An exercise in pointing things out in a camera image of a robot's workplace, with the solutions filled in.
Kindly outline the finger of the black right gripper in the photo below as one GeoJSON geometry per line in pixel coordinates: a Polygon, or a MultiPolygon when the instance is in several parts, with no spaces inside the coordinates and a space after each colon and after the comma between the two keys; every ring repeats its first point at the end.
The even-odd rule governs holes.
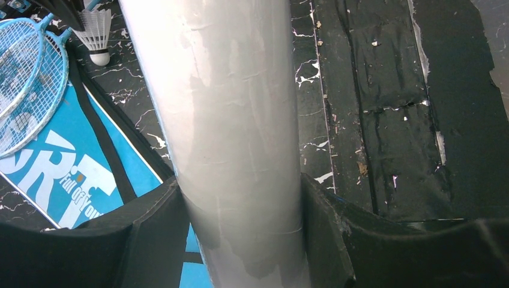
{"type": "Polygon", "coordinates": [[[80,18],[80,12],[85,9],[81,0],[35,0],[35,3],[45,8],[66,25],[77,31],[84,31],[85,27],[80,18]]]}

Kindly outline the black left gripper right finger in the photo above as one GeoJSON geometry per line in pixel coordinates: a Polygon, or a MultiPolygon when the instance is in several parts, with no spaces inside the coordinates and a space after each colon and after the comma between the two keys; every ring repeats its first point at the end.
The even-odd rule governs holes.
{"type": "Polygon", "coordinates": [[[301,175],[313,287],[507,287],[508,220],[437,231],[405,226],[301,175]]]}

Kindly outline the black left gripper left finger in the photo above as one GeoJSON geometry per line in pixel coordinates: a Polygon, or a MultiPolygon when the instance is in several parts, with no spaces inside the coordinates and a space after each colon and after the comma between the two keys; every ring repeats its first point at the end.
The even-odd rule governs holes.
{"type": "Polygon", "coordinates": [[[189,218],[175,178],[75,229],[1,224],[2,287],[178,287],[189,218]]]}

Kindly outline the white shuttlecock black band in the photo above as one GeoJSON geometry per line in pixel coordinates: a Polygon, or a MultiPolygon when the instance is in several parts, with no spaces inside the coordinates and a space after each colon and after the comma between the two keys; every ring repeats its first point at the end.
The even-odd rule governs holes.
{"type": "Polygon", "coordinates": [[[106,66],[110,62],[107,42],[112,22],[111,9],[83,10],[79,13],[79,16],[85,30],[74,30],[73,32],[89,50],[91,61],[95,65],[106,66]]]}

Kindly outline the silver shuttlecock tube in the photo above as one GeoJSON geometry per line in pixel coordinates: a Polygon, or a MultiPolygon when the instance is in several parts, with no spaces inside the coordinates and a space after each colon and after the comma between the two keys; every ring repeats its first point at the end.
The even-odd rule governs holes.
{"type": "Polygon", "coordinates": [[[310,287],[289,1],[121,1],[214,287],[310,287]]]}

